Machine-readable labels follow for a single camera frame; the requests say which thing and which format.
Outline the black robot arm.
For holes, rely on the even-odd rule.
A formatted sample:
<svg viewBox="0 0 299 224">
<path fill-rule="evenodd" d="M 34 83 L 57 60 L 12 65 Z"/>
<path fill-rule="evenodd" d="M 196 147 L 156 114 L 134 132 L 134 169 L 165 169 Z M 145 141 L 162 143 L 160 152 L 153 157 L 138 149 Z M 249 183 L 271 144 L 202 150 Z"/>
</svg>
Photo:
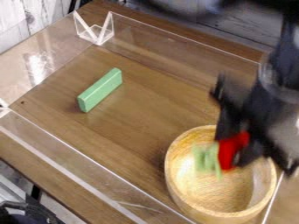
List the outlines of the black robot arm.
<svg viewBox="0 0 299 224">
<path fill-rule="evenodd" d="M 220 106 L 217 163 L 228 171 L 272 158 L 291 175 L 299 169 L 299 0 L 249 1 L 283 14 L 280 39 L 252 87 L 222 74 L 209 91 Z"/>
</svg>

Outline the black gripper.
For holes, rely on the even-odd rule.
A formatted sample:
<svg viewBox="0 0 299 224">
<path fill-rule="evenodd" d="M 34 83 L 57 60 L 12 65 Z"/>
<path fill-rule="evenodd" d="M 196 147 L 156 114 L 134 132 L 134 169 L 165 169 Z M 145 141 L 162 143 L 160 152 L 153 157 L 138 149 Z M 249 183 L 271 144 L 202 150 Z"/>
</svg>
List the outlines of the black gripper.
<svg viewBox="0 0 299 224">
<path fill-rule="evenodd" d="M 258 81 L 245 87 L 224 74 L 209 96 L 220 108 L 214 139 L 233 137 L 241 131 L 249 134 L 249 143 L 234 156 L 234 166 L 272 158 L 292 176 L 299 171 L 299 100 L 275 96 Z"/>
</svg>

